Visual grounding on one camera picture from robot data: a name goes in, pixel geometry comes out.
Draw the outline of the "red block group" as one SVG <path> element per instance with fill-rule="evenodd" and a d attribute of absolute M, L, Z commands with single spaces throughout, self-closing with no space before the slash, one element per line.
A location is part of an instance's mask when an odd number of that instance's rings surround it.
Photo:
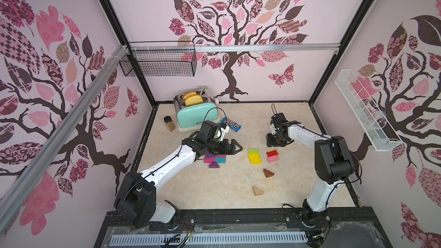
<path fill-rule="evenodd" d="M 267 151 L 267 152 L 266 152 L 266 155 L 267 155 L 268 158 L 270 158 L 270 157 L 278 156 L 279 153 L 278 153 L 277 150 L 271 150 L 271 151 Z"/>

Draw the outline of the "teal rectangular block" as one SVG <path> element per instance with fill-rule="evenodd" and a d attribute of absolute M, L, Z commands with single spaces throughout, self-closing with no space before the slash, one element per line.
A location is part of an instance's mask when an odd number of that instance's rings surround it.
<path fill-rule="evenodd" d="M 216 163 L 225 163 L 225 162 L 226 162 L 226 158 L 223 158 L 223 157 L 216 157 L 216 158 L 215 158 L 215 162 L 216 162 Z"/>

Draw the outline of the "light pink block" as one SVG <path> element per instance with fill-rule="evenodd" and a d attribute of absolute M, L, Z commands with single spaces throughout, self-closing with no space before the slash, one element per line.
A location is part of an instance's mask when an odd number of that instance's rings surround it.
<path fill-rule="evenodd" d="M 277 161 L 279 161 L 279 156 L 269 156 L 269 157 L 267 157 L 267 161 L 268 161 L 268 163 L 277 162 Z"/>

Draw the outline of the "purple triangular wooden block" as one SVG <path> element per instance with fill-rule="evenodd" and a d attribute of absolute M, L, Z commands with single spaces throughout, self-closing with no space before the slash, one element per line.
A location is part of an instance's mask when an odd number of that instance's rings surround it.
<path fill-rule="evenodd" d="M 212 162 L 212 163 L 209 164 L 209 168 L 211 168 L 211 169 L 217 169 L 217 168 L 220 168 L 220 166 L 219 166 L 218 163 L 216 163 L 216 162 Z"/>

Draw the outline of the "magenta rectangular block front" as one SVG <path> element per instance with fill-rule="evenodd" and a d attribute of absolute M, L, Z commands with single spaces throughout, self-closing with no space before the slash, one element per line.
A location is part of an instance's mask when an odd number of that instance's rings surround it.
<path fill-rule="evenodd" d="M 204 163 L 206 163 L 206 164 L 213 163 L 213 162 L 215 162 L 215 157 L 210 157 L 210 158 L 204 159 Z"/>

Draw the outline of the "lime green block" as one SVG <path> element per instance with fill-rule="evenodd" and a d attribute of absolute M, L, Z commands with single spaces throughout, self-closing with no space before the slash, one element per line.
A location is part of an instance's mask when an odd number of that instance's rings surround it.
<path fill-rule="evenodd" d="M 248 149 L 248 154 L 252 155 L 252 154 L 257 154 L 259 155 L 259 150 L 258 149 Z"/>

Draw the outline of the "yellow block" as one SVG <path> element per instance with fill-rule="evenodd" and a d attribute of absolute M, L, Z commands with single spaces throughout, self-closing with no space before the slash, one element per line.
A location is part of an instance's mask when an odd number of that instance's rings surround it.
<path fill-rule="evenodd" d="M 262 164 L 262 159 L 260 158 L 254 158 L 250 160 L 251 165 L 261 165 Z"/>
<path fill-rule="evenodd" d="M 258 153 L 250 153 L 250 154 L 248 154 L 248 158 L 250 160 L 257 160 L 257 159 L 260 159 L 260 155 Z"/>

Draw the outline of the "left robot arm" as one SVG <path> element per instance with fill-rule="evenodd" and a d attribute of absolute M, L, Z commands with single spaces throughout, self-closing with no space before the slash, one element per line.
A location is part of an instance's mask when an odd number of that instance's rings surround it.
<path fill-rule="evenodd" d="M 149 222 L 171 223 L 175 227 L 179 209 L 172 203 L 157 202 L 158 191 L 181 170 L 207 153 L 226 156 L 241 151 L 243 147 L 235 139 L 219 141 L 188 137 L 172 154 L 153 167 L 142 172 L 128 172 L 117 192 L 114 208 L 135 228 L 142 228 Z"/>

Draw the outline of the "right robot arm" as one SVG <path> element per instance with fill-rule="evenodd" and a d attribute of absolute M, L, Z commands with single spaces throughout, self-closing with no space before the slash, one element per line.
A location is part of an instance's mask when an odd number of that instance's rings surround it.
<path fill-rule="evenodd" d="M 324 218 L 337 188 L 355 172 L 355 165 L 346 140 L 316 133 L 297 122 L 271 123 L 267 134 L 268 147 L 285 147 L 295 141 L 314 150 L 314 167 L 318 179 L 310 196 L 304 200 L 300 218 L 306 227 Z"/>

